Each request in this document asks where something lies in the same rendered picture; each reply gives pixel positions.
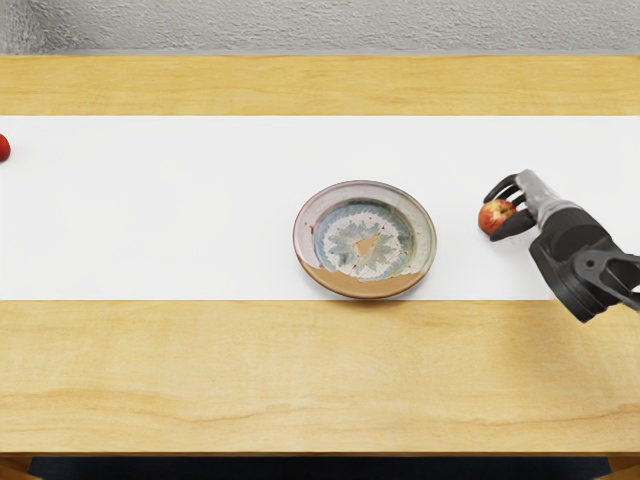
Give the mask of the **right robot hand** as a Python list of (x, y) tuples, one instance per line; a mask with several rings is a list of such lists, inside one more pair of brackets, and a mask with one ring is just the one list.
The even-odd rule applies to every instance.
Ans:
[(579, 208), (574, 202), (557, 195), (532, 170), (505, 177), (489, 191), (483, 202), (507, 199), (515, 193), (519, 193), (519, 196), (513, 204), (517, 206), (524, 203), (525, 209), (509, 216), (491, 233), (489, 239), (492, 242), (520, 235), (534, 226), (542, 228), (553, 214), (568, 208)]

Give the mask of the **patterned ceramic plate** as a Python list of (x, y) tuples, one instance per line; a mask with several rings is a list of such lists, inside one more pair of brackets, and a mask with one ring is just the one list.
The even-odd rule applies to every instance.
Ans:
[(430, 270), (437, 251), (434, 223), (403, 190), (355, 180), (327, 187), (300, 209), (293, 246), (319, 285), (356, 299), (401, 294)]

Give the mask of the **red yellow apple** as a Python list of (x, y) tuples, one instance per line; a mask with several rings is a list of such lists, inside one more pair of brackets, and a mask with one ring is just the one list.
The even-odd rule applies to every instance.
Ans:
[(487, 236), (495, 233), (507, 218), (517, 212), (517, 207), (505, 199), (494, 199), (485, 203), (478, 212), (477, 224)]

